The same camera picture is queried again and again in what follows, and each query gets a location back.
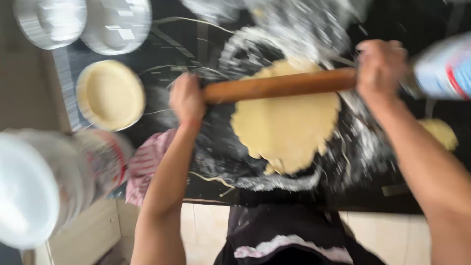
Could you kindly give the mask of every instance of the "dough scrap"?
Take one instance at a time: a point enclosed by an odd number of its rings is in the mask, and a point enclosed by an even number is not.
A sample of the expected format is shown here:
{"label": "dough scrap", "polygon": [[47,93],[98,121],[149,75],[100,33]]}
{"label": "dough scrap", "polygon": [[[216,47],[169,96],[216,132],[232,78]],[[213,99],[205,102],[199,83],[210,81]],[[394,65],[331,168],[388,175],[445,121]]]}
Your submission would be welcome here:
{"label": "dough scrap", "polygon": [[[244,79],[318,71],[315,64],[299,70],[280,60]],[[316,151],[325,153],[340,108],[336,93],[242,100],[231,125],[251,157],[268,160],[265,174],[293,174],[309,167]]]}
{"label": "dough scrap", "polygon": [[424,119],[419,121],[448,151],[453,151],[458,146],[458,139],[453,129],[440,119]]}
{"label": "dough scrap", "polygon": [[91,64],[77,81],[77,103],[84,117],[99,128],[119,130],[144,113],[146,96],[139,78],[124,64]]}

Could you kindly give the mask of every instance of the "hand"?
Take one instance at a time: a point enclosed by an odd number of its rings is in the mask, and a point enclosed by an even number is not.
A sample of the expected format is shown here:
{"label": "hand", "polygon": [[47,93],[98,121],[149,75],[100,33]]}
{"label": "hand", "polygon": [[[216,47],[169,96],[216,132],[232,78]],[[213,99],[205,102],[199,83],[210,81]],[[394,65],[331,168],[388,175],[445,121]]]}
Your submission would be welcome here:
{"label": "hand", "polygon": [[181,74],[170,90],[169,105],[180,120],[180,124],[201,125],[204,115],[203,93],[198,76]]}
{"label": "hand", "polygon": [[399,101],[399,80],[406,70],[407,51],[398,41],[364,41],[361,51],[357,91],[375,112]]}

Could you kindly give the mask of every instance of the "pink striped towel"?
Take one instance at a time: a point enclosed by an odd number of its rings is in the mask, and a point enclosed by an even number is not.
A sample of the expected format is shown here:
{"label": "pink striped towel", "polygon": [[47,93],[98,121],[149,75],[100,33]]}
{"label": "pink striped towel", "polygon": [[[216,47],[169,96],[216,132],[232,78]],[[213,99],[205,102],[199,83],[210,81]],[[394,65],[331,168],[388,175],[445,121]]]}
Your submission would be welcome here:
{"label": "pink striped towel", "polygon": [[167,152],[177,129],[156,133],[146,140],[128,163],[130,178],[126,185],[126,203],[141,206],[157,166]]}

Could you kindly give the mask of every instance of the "person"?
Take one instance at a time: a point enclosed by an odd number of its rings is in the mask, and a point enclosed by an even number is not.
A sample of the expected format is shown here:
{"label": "person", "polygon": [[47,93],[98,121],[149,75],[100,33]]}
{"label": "person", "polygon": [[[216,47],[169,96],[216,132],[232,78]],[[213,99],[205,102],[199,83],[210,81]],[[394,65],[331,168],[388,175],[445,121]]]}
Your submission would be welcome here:
{"label": "person", "polygon": [[[386,132],[404,179],[422,207],[430,228],[432,263],[471,264],[471,176],[398,97],[406,50],[398,41],[379,40],[364,41],[357,49],[357,91]],[[176,79],[170,106],[180,125],[144,199],[132,264],[186,263],[180,211],[205,111],[196,76],[182,74]],[[215,264],[382,264],[341,224],[309,207],[237,209],[242,213],[231,208],[227,242]],[[240,225],[245,222],[237,218],[250,222]]]}

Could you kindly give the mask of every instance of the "cloth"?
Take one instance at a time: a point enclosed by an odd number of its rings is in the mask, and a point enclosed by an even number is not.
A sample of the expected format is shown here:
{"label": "cloth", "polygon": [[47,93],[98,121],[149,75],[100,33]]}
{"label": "cloth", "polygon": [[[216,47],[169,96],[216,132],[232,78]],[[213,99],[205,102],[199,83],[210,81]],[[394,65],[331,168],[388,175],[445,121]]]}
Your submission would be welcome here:
{"label": "cloth", "polygon": [[214,264],[384,264],[348,236],[338,213],[304,205],[231,207]]}
{"label": "cloth", "polygon": [[141,206],[152,176],[175,137],[177,129],[156,133],[146,140],[128,163],[130,178],[126,185],[126,203]]}

